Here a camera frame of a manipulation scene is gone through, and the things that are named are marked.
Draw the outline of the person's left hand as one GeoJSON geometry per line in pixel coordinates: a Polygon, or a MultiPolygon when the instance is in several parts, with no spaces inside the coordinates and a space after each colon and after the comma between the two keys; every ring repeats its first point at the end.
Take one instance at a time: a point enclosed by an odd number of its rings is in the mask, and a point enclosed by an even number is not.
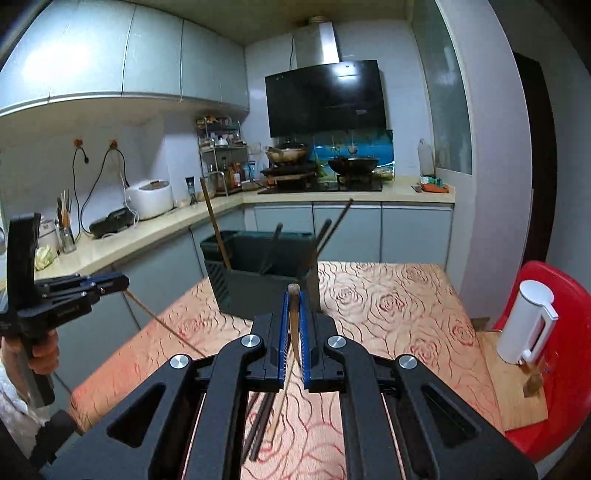
{"type": "MultiPolygon", "coordinates": [[[[58,334],[50,330],[47,337],[32,347],[31,357],[26,356],[28,366],[38,375],[52,374],[59,365],[58,334]]],[[[18,355],[23,352],[22,342],[18,338],[3,337],[1,341],[2,362],[7,372],[20,372],[18,355]]]]}

